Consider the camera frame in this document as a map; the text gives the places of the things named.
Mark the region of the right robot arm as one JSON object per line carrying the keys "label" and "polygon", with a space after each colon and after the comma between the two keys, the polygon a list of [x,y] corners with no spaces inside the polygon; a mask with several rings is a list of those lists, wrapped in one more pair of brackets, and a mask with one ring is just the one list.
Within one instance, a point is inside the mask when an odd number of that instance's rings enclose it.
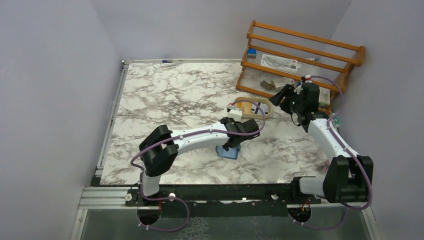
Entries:
{"label": "right robot arm", "polygon": [[288,190],[289,199],[300,204],[314,195],[330,203],[364,203],[373,200],[372,176],[374,163],[351,149],[333,127],[330,117],[319,110],[320,87],[312,82],[299,89],[285,85],[269,101],[290,116],[297,116],[297,125],[309,133],[326,155],[329,166],[324,177],[299,177],[297,185]]}

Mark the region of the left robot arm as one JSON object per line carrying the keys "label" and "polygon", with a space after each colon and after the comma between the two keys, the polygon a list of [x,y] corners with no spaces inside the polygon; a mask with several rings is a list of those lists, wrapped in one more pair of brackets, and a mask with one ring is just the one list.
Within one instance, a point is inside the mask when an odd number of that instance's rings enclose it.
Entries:
{"label": "left robot arm", "polygon": [[166,124],[156,127],[138,146],[138,157],[143,162],[138,199],[147,206],[155,203],[161,176],[171,168],[177,156],[212,146],[221,146],[225,151],[234,149],[259,136],[264,126],[259,126],[254,119],[241,122],[224,117],[211,125],[190,130],[172,131]]}

